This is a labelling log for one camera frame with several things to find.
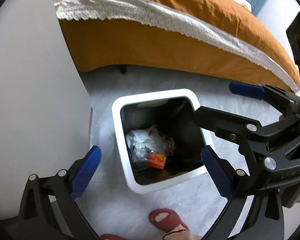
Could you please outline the white square trash bin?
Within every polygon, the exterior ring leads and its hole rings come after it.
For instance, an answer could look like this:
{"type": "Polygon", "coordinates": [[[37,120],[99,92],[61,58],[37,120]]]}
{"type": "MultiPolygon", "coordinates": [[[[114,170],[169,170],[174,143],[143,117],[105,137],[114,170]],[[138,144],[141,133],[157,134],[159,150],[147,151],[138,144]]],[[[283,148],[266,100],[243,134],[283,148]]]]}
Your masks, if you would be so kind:
{"type": "Polygon", "coordinates": [[[192,120],[200,107],[189,89],[123,96],[112,114],[128,187],[138,194],[160,191],[207,172],[201,160],[211,133],[192,120]]]}

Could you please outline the white crumpled paper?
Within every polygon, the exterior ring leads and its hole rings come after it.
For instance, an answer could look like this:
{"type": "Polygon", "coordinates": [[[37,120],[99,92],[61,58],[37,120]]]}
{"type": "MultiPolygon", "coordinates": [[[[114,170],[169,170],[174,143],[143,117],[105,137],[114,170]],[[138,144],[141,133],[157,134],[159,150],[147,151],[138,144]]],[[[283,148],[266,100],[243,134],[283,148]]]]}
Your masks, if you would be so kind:
{"type": "Polygon", "coordinates": [[[162,137],[159,135],[155,126],[148,129],[131,130],[126,135],[126,142],[129,141],[144,142],[150,151],[165,153],[165,146],[162,137]]]}

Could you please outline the red snack bag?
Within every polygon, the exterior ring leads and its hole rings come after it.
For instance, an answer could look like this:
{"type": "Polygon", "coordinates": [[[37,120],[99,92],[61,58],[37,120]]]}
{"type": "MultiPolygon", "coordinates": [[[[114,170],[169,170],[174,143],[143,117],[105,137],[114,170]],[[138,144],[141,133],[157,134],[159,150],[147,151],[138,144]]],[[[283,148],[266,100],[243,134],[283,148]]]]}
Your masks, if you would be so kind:
{"type": "Polygon", "coordinates": [[[151,168],[164,169],[166,164],[166,155],[150,151],[147,158],[147,166],[151,168]]]}

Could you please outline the person's foot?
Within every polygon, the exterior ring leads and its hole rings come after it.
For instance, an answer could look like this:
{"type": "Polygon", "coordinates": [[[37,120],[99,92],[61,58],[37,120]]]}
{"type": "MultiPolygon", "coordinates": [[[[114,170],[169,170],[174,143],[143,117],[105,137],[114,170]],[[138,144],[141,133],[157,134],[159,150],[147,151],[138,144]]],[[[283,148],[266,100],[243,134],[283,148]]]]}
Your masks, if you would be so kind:
{"type": "Polygon", "coordinates": [[[190,230],[175,228],[175,230],[167,233],[163,240],[201,240],[202,236],[195,235],[190,230]]]}

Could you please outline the clear crumpled plastic bag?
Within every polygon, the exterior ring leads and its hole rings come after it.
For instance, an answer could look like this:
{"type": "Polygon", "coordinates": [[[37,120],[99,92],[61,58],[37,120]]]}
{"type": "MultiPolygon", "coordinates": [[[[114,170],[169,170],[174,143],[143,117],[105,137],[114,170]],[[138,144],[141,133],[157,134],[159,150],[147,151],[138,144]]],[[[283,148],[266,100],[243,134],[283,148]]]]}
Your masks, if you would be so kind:
{"type": "Polygon", "coordinates": [[[129,156],[131,161],[136,166],[146,166],[148,161],[149,149],[144,142],[129,141],[129,156]]]}

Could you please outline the beige nightstand cabinet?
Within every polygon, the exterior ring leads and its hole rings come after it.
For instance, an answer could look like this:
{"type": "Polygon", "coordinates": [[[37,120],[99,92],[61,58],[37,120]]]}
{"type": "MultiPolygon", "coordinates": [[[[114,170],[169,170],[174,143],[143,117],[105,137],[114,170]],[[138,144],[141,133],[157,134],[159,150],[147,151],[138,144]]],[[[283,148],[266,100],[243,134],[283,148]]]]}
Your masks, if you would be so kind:
{"type": "Polygon", "coordinates": [[[31,174],[53,176],[89,151],[91,102],[53,0],[0,8],[0,219],[15,217],[31,174]]]}

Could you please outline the orange bed cover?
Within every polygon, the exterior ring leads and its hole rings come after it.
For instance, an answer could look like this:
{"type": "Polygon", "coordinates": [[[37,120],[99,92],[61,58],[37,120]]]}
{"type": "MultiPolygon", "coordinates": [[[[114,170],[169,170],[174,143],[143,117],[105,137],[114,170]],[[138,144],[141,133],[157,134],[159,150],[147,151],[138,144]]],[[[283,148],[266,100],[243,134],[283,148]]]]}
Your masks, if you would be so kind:
{"type": "MultiPolygon", "coordinates": [[[[300,89],[299,70],[285,48],[248,9],[234,0],[149,0],[194,16],[273,57],[300,89]]],[[[80,72],[112,64],[204,74],[293,92],[271,71],[195,38],[130,20],[59,20],[80,72]]]]}

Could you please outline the white lace bed skirt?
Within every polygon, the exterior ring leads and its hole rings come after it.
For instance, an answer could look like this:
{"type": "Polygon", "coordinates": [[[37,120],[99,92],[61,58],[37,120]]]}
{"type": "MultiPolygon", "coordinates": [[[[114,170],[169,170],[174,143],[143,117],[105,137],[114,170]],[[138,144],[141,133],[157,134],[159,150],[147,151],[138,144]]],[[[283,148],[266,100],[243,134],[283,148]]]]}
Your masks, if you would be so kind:
{"type": "Polygon", "coordinates": [[[60,20],[130,20],[195,38],[271,71],[293,92],[300,89],[273,57],[194,16],[149,0],[53,0],[60,20]]]}

